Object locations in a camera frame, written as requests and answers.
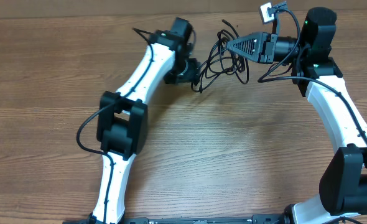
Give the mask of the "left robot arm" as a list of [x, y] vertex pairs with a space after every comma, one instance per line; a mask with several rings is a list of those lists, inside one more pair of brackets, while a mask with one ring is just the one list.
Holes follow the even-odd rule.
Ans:
[[146, 38], [146, 52], [127, 82], [100, 99], [96, 138], [103, 173], [90, 223], [122, 223], [129, 173], [148, 133], [148, 102], [160, 82], [198, 83], [199, 62], [191, 58], [194, 31], [189, 21], [176, 18], [169, 30]]

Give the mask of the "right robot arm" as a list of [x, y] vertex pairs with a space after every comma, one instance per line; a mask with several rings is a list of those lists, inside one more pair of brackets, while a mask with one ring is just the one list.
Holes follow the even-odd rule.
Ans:
[[330, 56], [337, 15], [311, 8], [297, 37], [279, 35], [285, 3], [261, 6], [263, 23], [272, 32], [255, 32], [231, 40], [230, 52], [269, 65], [261, 83], [291, 80], [313, 105], [331, 140], [334, 156], [319, 182], [318, 194], [289, 205], [281, 215], [265, 215], [261, 223], [345, 223], [367, 215], [367, 124], [352, 102], [338, 65]]

